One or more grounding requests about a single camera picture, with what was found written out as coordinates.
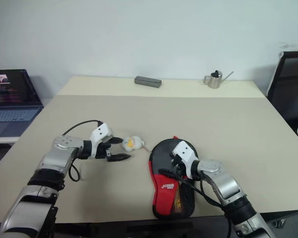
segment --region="white toy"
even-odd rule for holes
[[[126,137],[121,144],[126,151],[130,152],[132,150],[141,149],[145,143],[139,136],[132,136]]]

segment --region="gray eraser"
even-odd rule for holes
[[[140,84],[140,85],[144,85],[144,86],[150,86],[150,87],[155,87],[158,88],[161,85],[161,80],[159,79],[154,79],[154,78],[146,78],[146,77],[141,77],[141,76],[137,76],[135,78],[135,83],[136,84]]]

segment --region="white wall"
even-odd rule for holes
[[[0,0],[0,68],[42,97],[72,75],[199,79],[213,69],[264,89],[298,50],[298,0]]]

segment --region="beige table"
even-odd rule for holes
[[[120,79],[126,85],[116,88],[113,85],[117,79],[72,79],[65,89],[80,81],[87,95],[75,96],[71,90],[62,90],[2,159],[0,221],[49,151],[54,137],[88,119],[105,121],[116,136],[138,135],[150,149],[177,135],[191,142],[200,158],[221,160],[258,212],[298,209],[298,138],[252,82],[226,82],[219,90],[235,89],[235,94],[222,92],[225,97],[198,81],[188,82],[188,87],[195,85],[193,96],[181,94],[189,92],[186,84],[178,93],[167,92],[165,87],[164,93],[144,88],[145,97],[92,96],[93,88],[97,93],[105,91],[101,88],[106,84],[104,80],[116,95],[124,94],[121,89],[126,85],[134,86],[131,79]],[[163,83],[166,86],[172,81]],[[236,88],[248,90],[252,97],[243,96]],[[88,123],[70,134],[88,139],[95,127]],[[122,151],[120,146],[112,149]],[[57,223],[153,219],[149,152],[138,150],[130,154],[132,157],[123,162],[78,161],[82,181],[75,183],[66,178],[66,187],[56,204]],[[212,194],[212,190],[207,187],[206,193]],[[220,214],[221,210],[196,195],[193,216]]]

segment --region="laptop screen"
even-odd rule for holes
[[[41,105],[26,70],[0,70],[0,106],[23,105]]]

